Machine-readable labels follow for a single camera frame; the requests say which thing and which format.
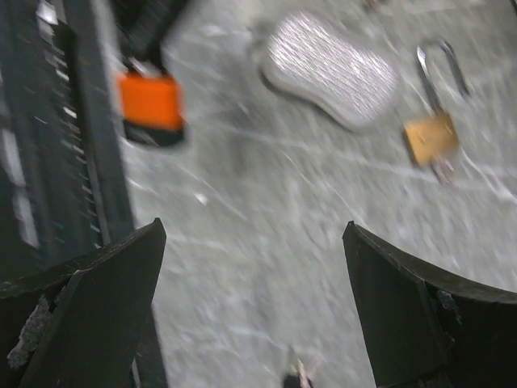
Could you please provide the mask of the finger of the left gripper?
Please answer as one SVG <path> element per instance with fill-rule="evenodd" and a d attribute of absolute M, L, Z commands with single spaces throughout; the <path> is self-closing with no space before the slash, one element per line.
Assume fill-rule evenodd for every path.
<path fill-rule="evenodd" d="M 133 67 L 136 60 L 163 67 L 162 41 L 189 4 L 188 0 L 110 1 L 123 64 Z"/>

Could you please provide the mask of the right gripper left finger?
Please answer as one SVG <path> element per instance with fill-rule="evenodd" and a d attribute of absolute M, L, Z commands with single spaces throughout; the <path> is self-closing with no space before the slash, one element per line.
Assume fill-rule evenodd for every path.
<path fill-rule="evenodd" d="M 166 245 L 154 219 L 125 240 L 1 279 L 3 387 L 126 387 Z"/>

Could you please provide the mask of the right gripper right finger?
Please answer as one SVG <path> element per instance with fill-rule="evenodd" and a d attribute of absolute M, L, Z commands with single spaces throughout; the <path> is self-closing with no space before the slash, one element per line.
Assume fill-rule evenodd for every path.
<path fill-rule="evenodd" d="M 347 271 L 377 387 L 514 387 L 516 295 L 412 256 L 353 221 Z"/>

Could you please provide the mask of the orange black padlock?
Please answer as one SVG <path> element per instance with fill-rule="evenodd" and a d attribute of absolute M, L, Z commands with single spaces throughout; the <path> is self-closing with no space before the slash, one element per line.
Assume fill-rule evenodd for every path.
<path fill-rule="evenodd" d="M 170 148 L 186 140 L 181 86 L 162 65 L 133 57 L 124 60 L 117 77 L 124 137 L 152 148 Z"/>

